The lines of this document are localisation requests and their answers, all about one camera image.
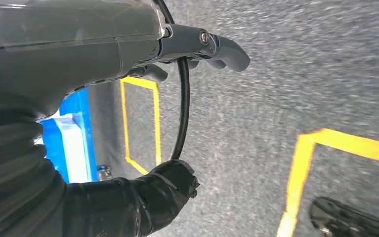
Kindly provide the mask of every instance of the blue object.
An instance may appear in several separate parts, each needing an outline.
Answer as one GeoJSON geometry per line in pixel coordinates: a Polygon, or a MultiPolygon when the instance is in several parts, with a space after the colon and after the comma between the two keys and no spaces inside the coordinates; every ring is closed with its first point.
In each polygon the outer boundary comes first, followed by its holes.
{"type": "Polygon", "coordinates": [[[41,122],[47,158],[66,182],[98,181],[87,89],[63,100],[59,112],[41,122]]]}

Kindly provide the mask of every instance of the yellow rectangle marking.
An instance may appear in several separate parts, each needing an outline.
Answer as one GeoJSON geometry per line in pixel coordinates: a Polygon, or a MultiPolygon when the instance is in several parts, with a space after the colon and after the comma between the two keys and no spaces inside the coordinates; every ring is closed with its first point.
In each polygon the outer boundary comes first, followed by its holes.
{"type": "Polygon", "coordinates": [[[293,235],[316,143],[379,161],[379,141],[376,140],[330,129],[299,135],[287,184],[286,209],[278,227],[278,237],[293,235]]]}
{"type": "Polygon", "coordinates": [[[125,86],[128,83],[135,86],[140,86],[153,91],[153,103],[154,103],[154,132],[155,132],[155,148],[156,148],[156,165],[162,163],[161,145],[160,145],[160,106],[159,106],[159,89],[157,83],[154,81],[144,80],[140,78],[126,77],[120,80],[121,85],[121,105],[123,112],[123,126],[124,126],[124,146],[125,146],[125,159],[131,164],[136,170],[138,170],[143,175],[148,172],[137,164],[130,157],[130,147],[129,147],[129,137],[128,137],[128,121],[127,121],[127,108],[125,99],[125,86]]]}

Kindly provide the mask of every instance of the asphalt road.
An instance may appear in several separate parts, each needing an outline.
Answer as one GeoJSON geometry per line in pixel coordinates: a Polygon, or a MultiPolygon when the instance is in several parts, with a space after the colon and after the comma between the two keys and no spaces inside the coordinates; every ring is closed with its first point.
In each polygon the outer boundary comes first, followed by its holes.
{"type": "MultiPolygon", "coordinates": [[[[379,141],[379,1],[169,0],[179,24],[235,40],[251,57],[241,73],[205,63],[191,71],[182,159],[199,194],[153,236],[275,236],[300,134],[322,128],[379,141]]],[[[177,69],[159,85],[162,157],[175,141],[177,69]]],[[[99,163],[140,175],[124,159],[119,82],[90,89],[99,163]]],[[[155,166],[152,92],[126,85],[132,158],[155,166]]],[[[316,236],[307,212],[327,196],[379,217],[379,161],[328,146],[314,151],[294,236],[316,236]]]]}

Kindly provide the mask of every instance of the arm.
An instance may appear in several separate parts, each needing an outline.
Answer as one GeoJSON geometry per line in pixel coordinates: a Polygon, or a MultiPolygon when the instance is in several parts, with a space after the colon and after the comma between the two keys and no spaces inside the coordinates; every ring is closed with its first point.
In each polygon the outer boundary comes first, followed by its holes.
{"type": "Polygon", "coordinates": [[[44,146],[33,144],[41,134],[28,113],[0,113],[0,236],[146,236],[196,194],[197,179],[182,161],[136,180],[66,185],[43,159],[44,146]]]}

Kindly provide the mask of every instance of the black cable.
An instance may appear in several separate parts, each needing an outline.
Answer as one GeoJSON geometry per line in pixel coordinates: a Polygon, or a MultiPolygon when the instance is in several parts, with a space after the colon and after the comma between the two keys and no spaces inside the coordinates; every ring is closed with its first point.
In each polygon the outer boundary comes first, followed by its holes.
{"type": "MultiPolygon", "coordinates": [[[[169,12],[163,0],[152,0],[160,11],[165,16],[165,21],[168,24],[174,24],[175,21],[169,12]]],[[[179,159],[181,156],[182,148],[184,147],[185,136],[187,134],[188,120],[190,117],[190,73],[188,70],[188,63],[185,57],[177,59],[179,77],[181,80],[181,109],[179,114],[179,128],[178,135],[175,142],[175,147],[172,150],[170,159],[179,159]]]]}

